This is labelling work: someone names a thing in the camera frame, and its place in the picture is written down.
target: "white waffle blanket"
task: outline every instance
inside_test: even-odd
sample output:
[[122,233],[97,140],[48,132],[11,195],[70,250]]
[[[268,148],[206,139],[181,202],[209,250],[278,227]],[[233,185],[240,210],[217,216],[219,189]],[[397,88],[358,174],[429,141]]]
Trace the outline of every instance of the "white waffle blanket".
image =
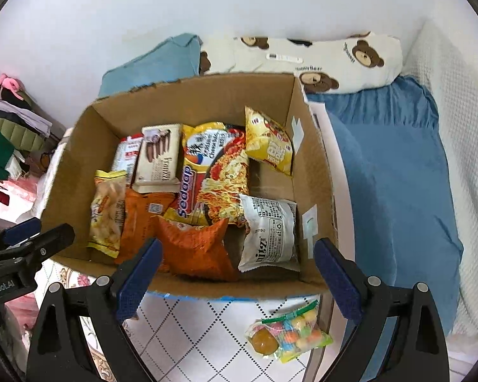
[[430,21],[404,64],[403,74],[429,88],[439,110],[439,134],[450,171],[455,218],[464,245],[452,350],[478,340],[478,75]]

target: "snack bag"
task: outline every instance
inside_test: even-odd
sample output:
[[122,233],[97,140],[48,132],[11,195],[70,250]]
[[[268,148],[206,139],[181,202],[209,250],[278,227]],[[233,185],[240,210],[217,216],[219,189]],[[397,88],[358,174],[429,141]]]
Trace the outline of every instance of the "snack bag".
[[134,166],[140,151],[143,135],[136,135],[122,138],[117,146],[115,158],[113,158],[112,171],[126,171],[126,185],[131,185],[133,178]]
[[141,194],[149,192],[177,192],[175,177],[181,124],[159,124],[141,129],[141,143],[133,189]]
[[179,198],[165,218],[192,225],[211,225],[224,218],[244,225],[239,194],[248,194],[248,156],[244,129],[210,122],[184,125],[184,164]]
[[239,198],[246,218],[246,238],[239,271],[276,266],[298,272],[294,244],[296,203],[243,194],[239,194]]
[[126,171],[96,171],[94,182],[96,194],[90,206],[90,239],[87,247],[116,258],[124,225]]
[[[157,236],[154,217],[166,212],[170,204],[175,201],[175,194],[173,192],[152,192],[143,195],[128,188],[125,201],[126,219],[120,241],[120,252],[115,259],[115,264],[133,258],[146,239]],[[168,272],[168,266],[164,261],[157,271]]]
[[227,282],[238,280],[238,271],[232,267],[223,245],[227,218],[209,227],[193,227],[156,216],[154,225],[171,273]]
[[317,325],[317,301],[286,315],[255,322],[246,338],[257,353],[274,356],[281,363],[304,352],[333,343]]
[[278,122],[261,112],[245,106],[246,154],[266,162],[290,175],[292,171],[292,142]]

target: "white wall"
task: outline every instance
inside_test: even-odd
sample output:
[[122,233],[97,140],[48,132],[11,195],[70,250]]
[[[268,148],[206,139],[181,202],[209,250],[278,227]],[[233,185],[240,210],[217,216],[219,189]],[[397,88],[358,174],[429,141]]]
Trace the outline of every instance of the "white wall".
[[0,12],[0,73],[19,77],[48,114],[71,126],[97,96],[106,70],[169,35],[333,39],[374,30],[399,37],[406,54],[436,4],[436,0],[9,0]]

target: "bear print pillow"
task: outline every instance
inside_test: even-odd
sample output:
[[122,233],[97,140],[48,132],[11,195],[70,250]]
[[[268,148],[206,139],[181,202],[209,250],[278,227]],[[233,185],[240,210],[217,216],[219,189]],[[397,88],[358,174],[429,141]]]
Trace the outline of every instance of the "bear print pillow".
[[294,73],[307,94],[380,88],[391,84],[402,70],[400,41],[374,33],[330,42],[267,37],[217,42],[204,40],[203,73]]

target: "blue bedsheet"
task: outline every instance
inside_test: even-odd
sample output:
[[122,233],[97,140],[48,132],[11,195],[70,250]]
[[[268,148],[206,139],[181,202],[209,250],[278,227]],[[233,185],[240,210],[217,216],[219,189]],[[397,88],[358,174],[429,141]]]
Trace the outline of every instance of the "blue bedsheet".
[[[386,277],[386,268],[367,256],[379,246],[378,241],[368,242],[371,228],[375,229],[375,234],[381,233],[383,248],[393,244],[394,285],[412,288],[416,282],[427,283],[445,334],[449,333],[457,311],[463,247],[430,92],[414,78],[399,76],[383,88],[308,98],[326,103],[337,136],[351,195],[358,266],[367,275]],[[358,185],[366,179],[358,177],[362,172],[378,192],[370,212],[372,199],[365,199],[365,187]],[[385,225],[384,232],[380,225]],[[383,335],[378,348],[385,350],[388,342],[389,335]],[[365,380],[375,376],[379,357],[373,357],[371,365]]]

